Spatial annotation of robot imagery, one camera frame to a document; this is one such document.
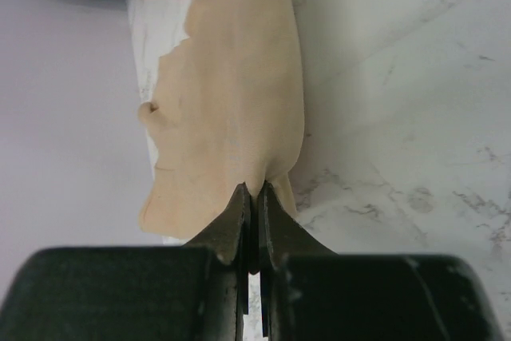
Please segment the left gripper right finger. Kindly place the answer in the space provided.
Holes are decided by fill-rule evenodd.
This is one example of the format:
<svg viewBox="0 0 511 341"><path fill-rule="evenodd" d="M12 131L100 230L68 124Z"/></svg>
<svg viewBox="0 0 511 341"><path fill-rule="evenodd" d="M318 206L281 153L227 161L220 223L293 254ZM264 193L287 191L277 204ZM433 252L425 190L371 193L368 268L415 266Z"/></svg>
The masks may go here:
<svg viewBox="0 0 511 341"><path fill-rule="evenodd" d="M338 254L265 184L257 202L262 332L270 340L501 340L474 270L442 254Z"/></svg>

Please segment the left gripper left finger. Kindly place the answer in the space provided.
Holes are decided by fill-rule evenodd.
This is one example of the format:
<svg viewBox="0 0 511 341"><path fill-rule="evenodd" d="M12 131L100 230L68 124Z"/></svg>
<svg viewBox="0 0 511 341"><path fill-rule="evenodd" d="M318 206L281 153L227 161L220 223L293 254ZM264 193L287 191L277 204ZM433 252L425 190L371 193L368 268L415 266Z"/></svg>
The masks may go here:
<svg viewBox="0 0 511 341"><path fill-rule="evenodd" d="M181 246L47 248L1 306L4 340L240 340L250 196Z"/></svg>

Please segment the tan beige t-shirt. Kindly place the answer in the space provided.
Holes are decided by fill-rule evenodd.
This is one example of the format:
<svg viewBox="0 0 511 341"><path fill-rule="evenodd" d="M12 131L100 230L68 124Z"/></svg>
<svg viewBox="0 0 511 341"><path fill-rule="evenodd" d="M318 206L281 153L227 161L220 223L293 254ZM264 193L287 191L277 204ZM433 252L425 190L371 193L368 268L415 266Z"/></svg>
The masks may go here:
<svg viewBox="0 0 511 341"><path fill-rule="evenodd" d="M192 238L239 184L252 197L272 184L294 216L304 101L292 0L192 0L184 30L138 110L158 151L141 229Z"/></svg>

